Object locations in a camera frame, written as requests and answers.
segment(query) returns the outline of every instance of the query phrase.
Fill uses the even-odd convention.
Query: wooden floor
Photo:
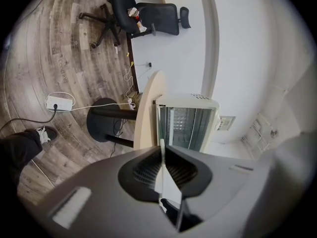
[[[24,15],[39,1],[34,0]],[[90,106],[102,97],[123,101],[123,94],[131,84],[123,80],[129,68],[125,33],[122,31],[119,35],[122,45],[118,54],[111,34],[92,50],[89,43],[97,40],[103,24],[78,19],[80,12],[102,16],[99,6],[103,3],[112,11],[106,0],[43,0],[34,13],[15,28],[10,50],[1,56],[0,126],[16,117],[48,120],[52,113],[45,108],[45,98],[56,91],[71,93],[76,99],[74,108]],[[58,130],[59,138],[45,144],[34,161],[54,185],[86,165],[110,157],[113,151],[113,143],[99,143],[89,136],[88,110],[59,113],[47,124]],[[15,121],[1,132],[1,137],[39,126]],[[134,127],[126,123],[122,137],[133,139],[133,134]],[[117,145],[114,155],[130,150]],[[23,170],[18,193],[37,203],[52,188],[41,171],[30,163]]]

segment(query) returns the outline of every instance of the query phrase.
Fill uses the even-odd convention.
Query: white power strip
[[[57,110],[71,111],[73,101],[70,99],[58,98],[54,96],[49,96],[46,100],[46,106],[48,109],[54,109],[54,104],[57,104]]]

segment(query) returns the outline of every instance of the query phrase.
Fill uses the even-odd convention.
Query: sneaker
[[[47,143],[49,141],[53,141],[57,138],[57,131],[53,129],[52,127],[40,127],[37,128],[36,131],[38,132],[40,136],[41,144]]]

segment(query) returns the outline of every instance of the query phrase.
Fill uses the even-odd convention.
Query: person's leg
[[[46,127],[45,130],[27,129],[0,141],[8,171],[16,186],[18,186],[23,168],[42,151],[42,143],[53,140],[56,136],[54,129]]]

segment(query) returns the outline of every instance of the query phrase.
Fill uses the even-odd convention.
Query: office chair
[[[80,13],[79,18],[88,17],[105,24],[97,42],[93,42],[90,46],[95,49],[100,45],[108,30],[113,33],[116,42],[115,46],[120,45],[116,27],[120,27],[127,32],[130,39],[145,36],[148,34],[156,35],[156,32],[163,32],[171,35],[179,34],[179,23],[183,28],[190,28],[189,10],[185,7],[180,9],[180,19],[177,17],[177,7],[172,3],[136,3],[135,0],[111,0],[113,14],[110,14],[107,6],[103,4],[101,9],[105,12],[105,18],[96,17],[89,13]],[[140,33],[137,21],[129,17],[127,11],[130,8],[137,8],[140,12],[139,17],[143,26],[147,28],[145,32]]]

